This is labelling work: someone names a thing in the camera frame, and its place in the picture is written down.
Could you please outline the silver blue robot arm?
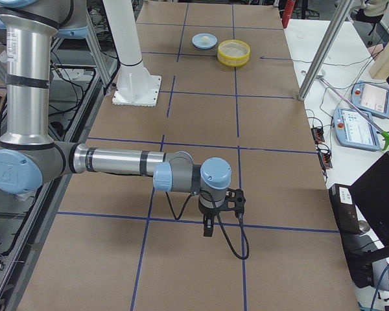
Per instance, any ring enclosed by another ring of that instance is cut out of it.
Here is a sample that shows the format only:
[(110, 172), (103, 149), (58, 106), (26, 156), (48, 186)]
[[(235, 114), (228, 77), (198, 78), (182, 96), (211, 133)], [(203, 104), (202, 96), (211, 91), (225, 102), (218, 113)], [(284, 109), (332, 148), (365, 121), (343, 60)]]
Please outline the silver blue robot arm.
[(91, 148), (48, 133), (51, 41), (88, 34), (85, 1), (0, 1), (6, 27), (7, 130), (0, 137), (0, 189), (26, 194), (66, 174), (148, 176), (158, 191), (199, 197), (204, 235), (228, 208), (231, 167), (219, 157), (193, 163), (186, 152)]

